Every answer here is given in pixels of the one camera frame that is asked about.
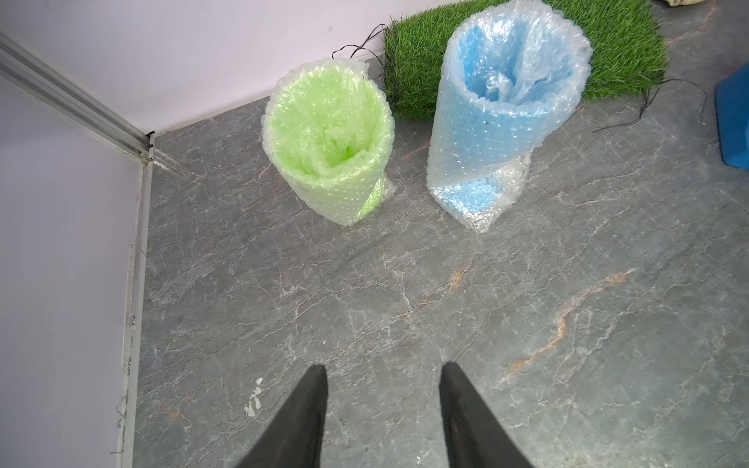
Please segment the blue tape dispenser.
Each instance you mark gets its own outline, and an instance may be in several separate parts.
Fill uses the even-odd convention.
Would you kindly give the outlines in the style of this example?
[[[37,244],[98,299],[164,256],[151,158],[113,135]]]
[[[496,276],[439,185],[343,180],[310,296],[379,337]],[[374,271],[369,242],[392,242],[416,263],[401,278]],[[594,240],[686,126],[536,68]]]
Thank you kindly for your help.
[[[749,66],[745,64],[715,90],[719,141],[723,162],[748,170]]]

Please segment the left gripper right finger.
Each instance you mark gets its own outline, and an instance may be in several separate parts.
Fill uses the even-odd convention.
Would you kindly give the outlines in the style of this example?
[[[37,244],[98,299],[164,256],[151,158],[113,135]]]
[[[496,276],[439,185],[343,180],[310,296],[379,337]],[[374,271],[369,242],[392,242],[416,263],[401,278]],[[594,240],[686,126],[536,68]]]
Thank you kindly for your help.
[[[439,392],[450,468],[532,468],[455,362],[444,364]]]

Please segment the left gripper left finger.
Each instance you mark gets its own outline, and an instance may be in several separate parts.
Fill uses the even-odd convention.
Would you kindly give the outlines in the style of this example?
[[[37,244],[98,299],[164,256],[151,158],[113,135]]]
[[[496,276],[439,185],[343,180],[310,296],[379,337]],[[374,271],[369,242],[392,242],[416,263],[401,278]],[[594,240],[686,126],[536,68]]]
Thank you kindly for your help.
[[[316,364],[305,372],[261,438],[237,466],[318,468],[327,403],[326,368]]]

